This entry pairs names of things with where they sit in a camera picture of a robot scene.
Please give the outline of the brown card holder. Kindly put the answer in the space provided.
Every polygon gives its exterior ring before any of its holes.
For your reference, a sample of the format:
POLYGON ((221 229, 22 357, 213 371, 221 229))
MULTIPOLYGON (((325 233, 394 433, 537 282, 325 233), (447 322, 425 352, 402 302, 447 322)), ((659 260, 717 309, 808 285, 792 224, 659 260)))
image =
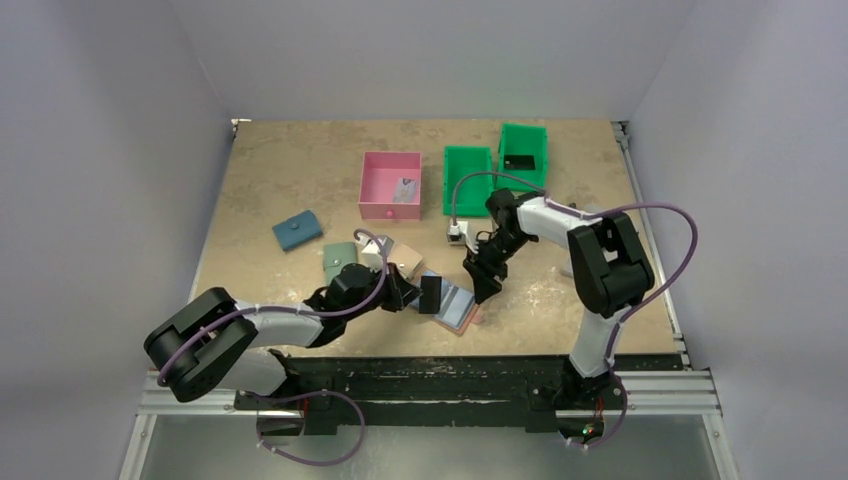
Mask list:
POLYGON ((468 326, 474 323, 479 317, 478 305, 474 301, 474 294, 432 270, 424 270, 417 275, 413 280, 413 284, 420 287, 420 279, 425 275, 438 275, 442 277, 442 304, 440 312, 436 315, 421 314, 418 311, 419 298, 413 301, 410 306, 417 313, 430 317, 451 333, 457 336, 463 335, 468 326))

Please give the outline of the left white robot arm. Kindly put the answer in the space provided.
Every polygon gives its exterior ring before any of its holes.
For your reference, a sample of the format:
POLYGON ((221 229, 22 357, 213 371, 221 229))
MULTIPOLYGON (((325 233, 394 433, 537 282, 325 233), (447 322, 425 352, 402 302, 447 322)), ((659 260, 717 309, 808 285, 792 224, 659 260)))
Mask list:
POLYGON ((353 319, 375 309, 401 311, 420 294, 395 264, 349 264, 295 306, 250 306, 213 287, 154 329, 143 349, 159 371, 158 385, 179 402, 216 388, 271 396, 295 376, 277 346, 325 346, 353 319))

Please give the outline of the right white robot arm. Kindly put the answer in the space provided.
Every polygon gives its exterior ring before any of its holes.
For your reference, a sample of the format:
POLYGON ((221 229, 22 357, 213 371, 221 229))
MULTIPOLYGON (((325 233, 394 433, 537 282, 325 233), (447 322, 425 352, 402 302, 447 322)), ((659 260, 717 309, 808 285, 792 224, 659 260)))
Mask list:
POLYGON ((564 363, 559 394, 583 399, 611 378, 622 321, 655 284, 631 218, 601 215, 556 204, 541 193, 493 192, 485 202, 494 224, 486 238, 453 221, 449 237, 466 246, 463 267, 471 277, 474 301, 482 304, 502 290, 507 262, 529 242, 548 240, 569 255, 571 277, 584 311, 577 340, 564 363))

